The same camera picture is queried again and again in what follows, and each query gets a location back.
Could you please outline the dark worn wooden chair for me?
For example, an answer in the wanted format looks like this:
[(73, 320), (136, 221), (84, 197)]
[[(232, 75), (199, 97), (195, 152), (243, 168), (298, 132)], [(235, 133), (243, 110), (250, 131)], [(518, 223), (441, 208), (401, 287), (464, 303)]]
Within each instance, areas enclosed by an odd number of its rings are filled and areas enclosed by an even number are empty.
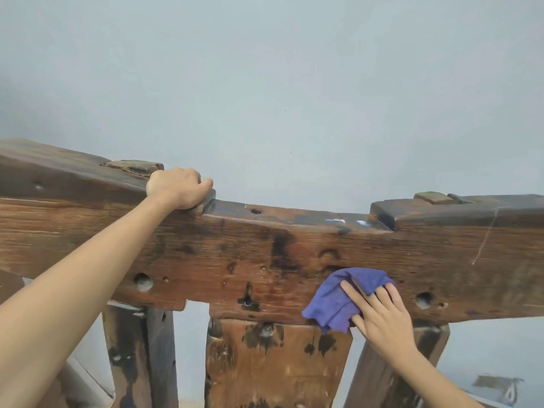
[[(0, 139), (0, 271), (34, 279), (144, 199), (160, 163)], [(303, 309), (334, 271), (384, 270), (434, 365), (448, 323), (544, 316), (544, 196), (423, 192), (370, 214), (209, 193), (158, 227), (103, 314), (113, 407), (179, 408), (173, 312), (207, 302), (205, 408), (331, 408), (352, 336)]]

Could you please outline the person's right hand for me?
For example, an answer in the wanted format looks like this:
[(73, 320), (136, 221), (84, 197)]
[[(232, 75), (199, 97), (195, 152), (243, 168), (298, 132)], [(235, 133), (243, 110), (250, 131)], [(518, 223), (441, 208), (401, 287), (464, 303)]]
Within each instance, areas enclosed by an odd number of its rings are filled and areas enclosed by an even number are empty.
[(366, 321), (371, 323), (371, 331), (365, 339), (385, 361), (391, 364), (391, 357), (396, 353), (400, 353), (403, 349), (417, 349), (411, 317), (406, 308), (405, 311), (398, 311), (392, 306), (387, 284), (378, 287), (374, 292), (381, 301), (381, 311), (369, 309), (362, 293), (348, 281), (343, 281), (341, 287), (357, 305)]

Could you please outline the purple cleaning cloth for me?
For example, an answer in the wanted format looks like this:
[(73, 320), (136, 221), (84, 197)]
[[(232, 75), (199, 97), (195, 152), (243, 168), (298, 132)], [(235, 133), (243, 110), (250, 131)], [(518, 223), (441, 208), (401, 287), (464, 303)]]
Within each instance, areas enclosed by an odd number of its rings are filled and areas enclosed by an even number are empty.
[(343, 268), (330, 274), (302, 311), (302, 316), (315, 321), (323, 333), (330, 330), (348, 333), (351, 317), (360, 312), (342, 289), (342, 281), (351, 284), (356, 282), (355, 287), (361, 287), (367, 295), (373, 294), (378, 287), (387, 283), (395, 284), (383, 270), (372, 268)]

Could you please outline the person's left forearm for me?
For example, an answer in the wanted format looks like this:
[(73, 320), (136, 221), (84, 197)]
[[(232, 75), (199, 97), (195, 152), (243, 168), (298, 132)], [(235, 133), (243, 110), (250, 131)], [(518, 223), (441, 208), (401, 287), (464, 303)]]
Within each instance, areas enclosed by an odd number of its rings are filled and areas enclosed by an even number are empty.
[(35, 408), (157, 226), (178, 202), (148, 196), (0, 306), (0, 408)]

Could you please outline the person's right forearm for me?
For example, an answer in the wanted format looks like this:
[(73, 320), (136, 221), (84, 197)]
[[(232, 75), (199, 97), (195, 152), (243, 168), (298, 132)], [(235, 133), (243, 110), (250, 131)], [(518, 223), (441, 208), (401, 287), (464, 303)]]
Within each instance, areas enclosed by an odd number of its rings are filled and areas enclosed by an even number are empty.
[(396, 353), (391, 357), (391, 364), (427, 408), (484, 408), (449, 381), (416, 348)]

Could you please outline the person's left hand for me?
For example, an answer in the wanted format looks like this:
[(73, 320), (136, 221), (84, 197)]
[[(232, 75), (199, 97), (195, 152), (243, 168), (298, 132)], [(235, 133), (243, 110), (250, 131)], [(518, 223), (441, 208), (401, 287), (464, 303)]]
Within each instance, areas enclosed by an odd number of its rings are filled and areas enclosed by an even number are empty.
[(192, 168), (154, 171), (146, 184), (144, 202), (165, 214), (176, 209), (187, 210), (191, 191), (203, 180), (200, 173)]

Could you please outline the white baseboard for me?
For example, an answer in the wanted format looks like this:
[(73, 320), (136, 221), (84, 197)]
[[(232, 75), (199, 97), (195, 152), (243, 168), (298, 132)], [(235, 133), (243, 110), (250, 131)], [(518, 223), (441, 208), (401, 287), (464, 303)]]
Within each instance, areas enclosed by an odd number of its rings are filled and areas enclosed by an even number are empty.
[(113, 395), (75, 357), (67, 359), (58, 378), (69, 408), (112, 408)]

